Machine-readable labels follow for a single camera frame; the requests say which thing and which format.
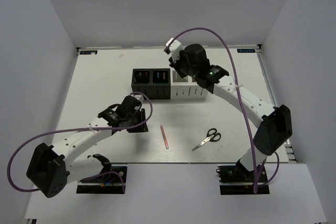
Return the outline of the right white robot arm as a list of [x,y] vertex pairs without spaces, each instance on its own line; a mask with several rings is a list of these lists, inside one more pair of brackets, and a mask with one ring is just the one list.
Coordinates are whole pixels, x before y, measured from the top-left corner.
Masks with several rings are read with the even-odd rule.
[[175,41],[164,51],[170,56],[170,67],[180,77],[192,77],[201,88],[234,106],[257,128],[252,146],[237,161],[233,171],[239,179],[250,181],[256,175],[255,167],[292,136],[290,109],[267,103],[239,86],[227,70],[210,63],[200,44],[183,47]]

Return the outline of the pink pen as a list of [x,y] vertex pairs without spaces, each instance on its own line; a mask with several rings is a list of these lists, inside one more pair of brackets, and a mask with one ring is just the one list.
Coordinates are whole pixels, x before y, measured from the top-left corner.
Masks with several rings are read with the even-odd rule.
[[167,137],[166,137],[163,125],[160,125],[160,130],[161,130],[161,133],[162,133],[165,148],[166,148],[166,150],[168,150],[169,149],[169,144],[168,144],[168,141],[167,141]]

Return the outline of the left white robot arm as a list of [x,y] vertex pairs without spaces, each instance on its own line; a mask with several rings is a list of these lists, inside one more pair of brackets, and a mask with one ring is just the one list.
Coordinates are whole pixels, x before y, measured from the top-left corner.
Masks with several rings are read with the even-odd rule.
[[142,103],[147,96],[134,92],[124,98],[122,103],[114,104],[100,112],[84,128],[74,129],[74,134],[55,144],[39,144],[32,155],[27,170],[27,177],[47,197],[60,193],[72,181],[91,180],[96,178],[104,182],[110,178],[109,161],[99,154],[89,157],[100,162],[93,168],[93,173],[79,174],[76,159],[85,151],[109,138],[117,132],[147,132],[148,117]]

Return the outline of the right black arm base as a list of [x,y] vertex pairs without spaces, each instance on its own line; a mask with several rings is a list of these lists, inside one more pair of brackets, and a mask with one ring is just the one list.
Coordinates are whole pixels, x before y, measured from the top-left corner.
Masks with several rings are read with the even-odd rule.
[[235,165],[218,166],[216,173],[222,196],[254,195],[254,172],[237,172]]

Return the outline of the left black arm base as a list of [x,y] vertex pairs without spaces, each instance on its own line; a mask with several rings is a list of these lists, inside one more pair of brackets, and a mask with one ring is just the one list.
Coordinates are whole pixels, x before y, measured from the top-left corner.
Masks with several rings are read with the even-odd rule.
[[81,180],[77,185],[77,194],[125,194],[127,182],[127,170],[125,165],[112,165],[112,163],[100,154],[89,156],[95,158],[102,169],[99,176]]

